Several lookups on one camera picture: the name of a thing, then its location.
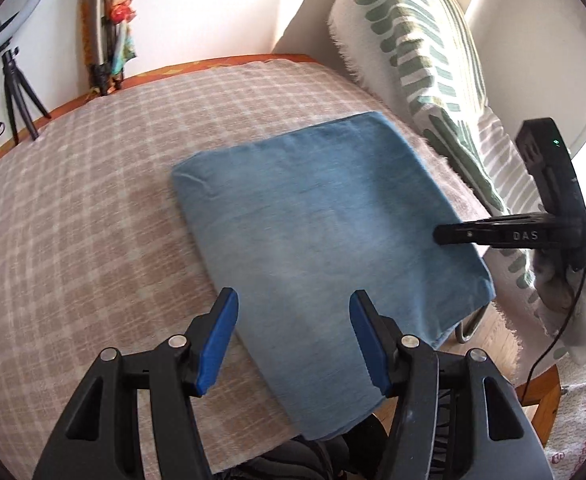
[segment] folded blue cloth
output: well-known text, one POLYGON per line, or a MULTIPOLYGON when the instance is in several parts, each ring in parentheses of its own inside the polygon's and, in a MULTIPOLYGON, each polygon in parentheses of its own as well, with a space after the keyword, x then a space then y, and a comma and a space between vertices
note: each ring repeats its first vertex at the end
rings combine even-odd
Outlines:
POLYGON ((240 338, 307 439, 382 400, 348 318, 353 291, 434 346, 494 297, 472 245, 433 241, 459 218, 378 112, 198 153, 172 179, 215 286, 239 293, 240 338))

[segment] tripod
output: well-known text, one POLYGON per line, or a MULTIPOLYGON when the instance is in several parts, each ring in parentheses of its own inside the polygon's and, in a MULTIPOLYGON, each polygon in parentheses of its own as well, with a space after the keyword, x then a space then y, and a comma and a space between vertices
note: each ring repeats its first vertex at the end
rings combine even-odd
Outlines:
MULTIPOLYGON (((42 115, 47 119, 51 118, 51 115, 48 113, 42 101, 39 100, 38 96, 35 94, 34 90, 28 84, 26 77, 24 76, 22 70, 20 70, 15 63, 15 58, 13 57, 13 52, 10 48, 4 47, 6 50, 2 53, 2 71, 4 72, 4 95, 6 97, 6 109, 9 113, 9 122, 10 122, 10 129, 12 131, 13 140, 15 141, 15 145, 17 145, 20 140, 17 135, 17 126, 15 124, 15 112, 13 111, 12 101, 15 99, 15 104, 17 105, 17 110, 22 116, 22 120, 24 124, 26 124, 26 129, 30 133, 31 139, 35 140, 39 137, 38 130, 33 124, 33 119, 30 116, 28 108, 26 108, 26 103, 24 102, 24 96, 22 95, 22 88, 30 97, 30 100, 33 101, 35 106, 42 112, 42 115)), ((15 48, 15 55, 19 52, 19 49, 15 48)))

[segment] bed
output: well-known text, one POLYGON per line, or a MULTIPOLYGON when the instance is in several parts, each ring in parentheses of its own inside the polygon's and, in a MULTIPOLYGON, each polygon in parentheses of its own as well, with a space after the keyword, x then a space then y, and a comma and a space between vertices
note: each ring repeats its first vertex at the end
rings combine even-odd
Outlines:
MULTIPOLYGON (((210 308, 215 292, 169 185, 190 154, 380 110, 458 215, 486 216, 445 161, 357 86, 308 60, 247 60, 90 101, 0 159, 0 459, 17 479, 32 475, 101 349, 152 348, 210 308)), ((140 406, 157 478, 148 399, 140 406)), ((236 338, 194 409, 215 471, 296 433, 236 338)))

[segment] cushion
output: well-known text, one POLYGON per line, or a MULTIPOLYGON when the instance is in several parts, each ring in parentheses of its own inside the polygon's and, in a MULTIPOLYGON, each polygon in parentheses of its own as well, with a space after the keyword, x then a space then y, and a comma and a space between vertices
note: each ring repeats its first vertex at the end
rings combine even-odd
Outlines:
POLYGON ((455 0, 336 0, 330 31, 360 83, 428 139, 493 214, 506 206, 476 148, 486 89, 455 0))
POLYGON ((353 291, 433 346, 494 296, 474 246, 433 241, 458 216, 378 112, 198 153, 172 179, 215 287, 239 294, 244 346, 309 440, 382 400, 350 326, 353 291))

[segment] blue gripper pad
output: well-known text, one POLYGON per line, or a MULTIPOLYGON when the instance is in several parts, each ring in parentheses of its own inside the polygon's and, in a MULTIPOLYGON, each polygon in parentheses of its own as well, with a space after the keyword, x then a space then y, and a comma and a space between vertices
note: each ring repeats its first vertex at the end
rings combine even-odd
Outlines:
POLYGON ((350 296, 348 312, 371 382, 380 389, 382 395, 386 396, 391 391, 391 380, 388 376, 388 356, 384 351, 382 341, 378 337, 379 330, 386 331, 386 329, 378 327, 378 332, 376 332, 371 317, 375 316, 379 321, 381 321, 381 318, 364 290, 356 290, 350 296))
POLYGON ((197 316, 186 331, 191 342, 191 359, 199 357, 195 390, 199 396, 215 384, 226 348, 237 322, 239 300, 237 293, 229 287, 223 288, 211 311, 197 316))

